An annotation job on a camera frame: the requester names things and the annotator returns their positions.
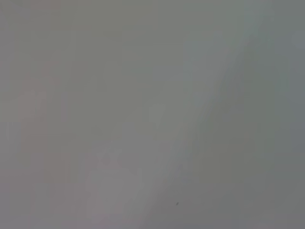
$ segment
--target gray wall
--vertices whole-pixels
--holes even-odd
[[[2,0],[1,228],[303,228],[302,3],[269,3]]]

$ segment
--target white wall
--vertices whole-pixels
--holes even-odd
[[[2,0],[1,227],[283,220],[303,122],[301,6],[282,4]]]

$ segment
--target gray surface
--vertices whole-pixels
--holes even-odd
[[[2,0],[0,227],[304,228],[292,2]]]

